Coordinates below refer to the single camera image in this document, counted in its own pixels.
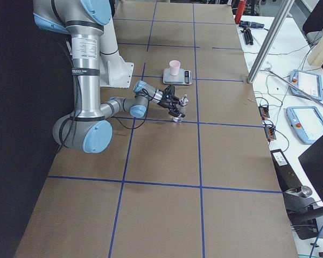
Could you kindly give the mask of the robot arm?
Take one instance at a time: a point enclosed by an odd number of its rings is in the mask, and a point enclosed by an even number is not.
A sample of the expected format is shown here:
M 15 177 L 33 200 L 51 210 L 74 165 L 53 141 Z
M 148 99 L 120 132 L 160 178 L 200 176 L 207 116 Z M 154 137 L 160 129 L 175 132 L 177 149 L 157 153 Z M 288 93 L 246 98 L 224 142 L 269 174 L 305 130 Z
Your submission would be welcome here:
M 60 147 L 99 153 L 109 145 L 113 129 L 109 118 L 129 112 L 141 118 L 150 103 L 183 118 L 174 86 L 159 90 L 144 81 L 134 86 L 134 97 L 111 97 L 102 102 L 102 87 L 128 88 L 134 64 L 120 56 L 109 1 L 34 1 L 35 24 L 51 32 L 71 36 L 65 53 L 72 65 L 74 110 L 58 119 L 53 137 Z

